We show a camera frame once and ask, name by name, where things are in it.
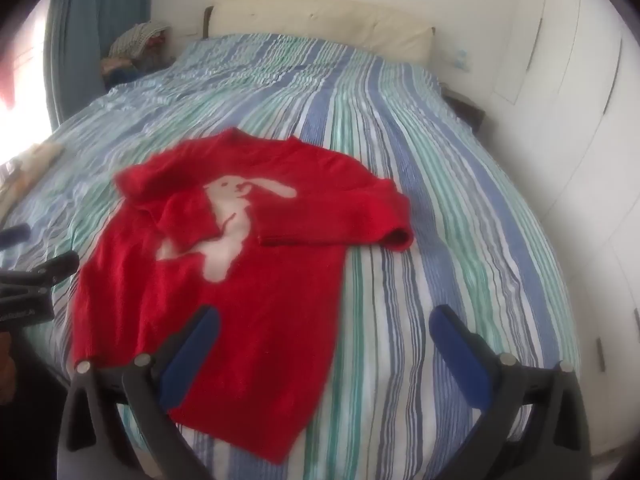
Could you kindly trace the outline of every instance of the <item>red sweater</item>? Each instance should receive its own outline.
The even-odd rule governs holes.
[[[115,180],[125,200],[79,275],[75,361],[154,352],[212,304],[220,337],[172,419],[280,462],[326,382],[346,248],[408,248],[408,200],[348,156],[237,129]]]

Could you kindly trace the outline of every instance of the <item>clamp handle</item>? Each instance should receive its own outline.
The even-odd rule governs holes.
[[[0,231],[0,251],[29,239],[31,229],[20,224]],[[78,270],[78,255],[68,251],[31,270],[0,269],[0,332],[54,318],[51,287]]]
[[[465,399],[482,411],[463,445],[436,480],[561,480],[590,478],[589,433],[573,367],[522,366],[496,355],[448,305],[436,307],[429,329]],[[532,404],[524,433],[509,440],[520,408]]]
[[[126,403],[163,478],[210,480],[166,410],[182,402],[219,332],[218,311],[202,306],[156,354],[117,368],[79,363],[62,416],[58,479],[148,480],[118,415],[116,403]]]

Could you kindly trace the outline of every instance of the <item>nightstand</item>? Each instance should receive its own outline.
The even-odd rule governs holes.
[[[467,97],[448,88],[442,89],[442,98],[456,115],[471,127],[473,134],[477,135],[482,121],[484,121],[484,110]]]

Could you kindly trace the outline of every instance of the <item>striped duvet cover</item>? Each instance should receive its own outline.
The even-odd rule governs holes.
[[[201,41],[170,69],[93,102],[54,134],[64,155],[9,220],[28,222],[32,241],[2,255],[3,266],[27,268],[69,249],[86,261],[119,204],[116,171],[228,126],[294,135],[394,179],[411,201],[416,237],[404,253],[349,251],[334,364],[285,463],[181,428],[216,478],[432,478],[475,420],[428,334],[430,311],[441,303],[495,351],[527,365],[578,365],[566,290],[545,235],[444,104],[437,81],[417,66],[321,40]],[[54,291],[54,322],[28,329],[36,351],[63,374],[75,287],[71,279]],[[143,446],[127,408],[122,416]]]

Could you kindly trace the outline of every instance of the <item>white wardrobe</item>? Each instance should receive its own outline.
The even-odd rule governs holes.
[[[568,283],[602,453],[640,433],[640,46],[609,0],[519,0],[486,111]]]

